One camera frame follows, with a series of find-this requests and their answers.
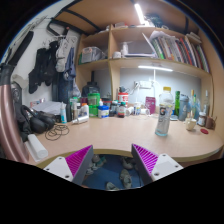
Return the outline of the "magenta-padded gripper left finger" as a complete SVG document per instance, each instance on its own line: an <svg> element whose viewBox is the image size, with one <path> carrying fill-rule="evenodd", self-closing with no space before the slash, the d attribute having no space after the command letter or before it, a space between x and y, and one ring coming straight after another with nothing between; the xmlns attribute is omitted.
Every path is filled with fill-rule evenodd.
<svg viewBox="0 0 224 224"><path fill-rule="evenodd" d="M44 170L81 186L93 155L90 145L67 157L57 157Z"/></svg>

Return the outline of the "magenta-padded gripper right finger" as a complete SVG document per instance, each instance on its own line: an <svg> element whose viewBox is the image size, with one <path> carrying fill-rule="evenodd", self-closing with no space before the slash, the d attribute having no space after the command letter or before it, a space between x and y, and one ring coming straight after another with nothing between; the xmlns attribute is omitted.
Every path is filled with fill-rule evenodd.
<svg viewBox="0 0 224 224"><path fill-rule="evenodd" d="M166 153L158 155L136 144L132 145L131 153L144 185L182 169L182 166Z"/></svg>

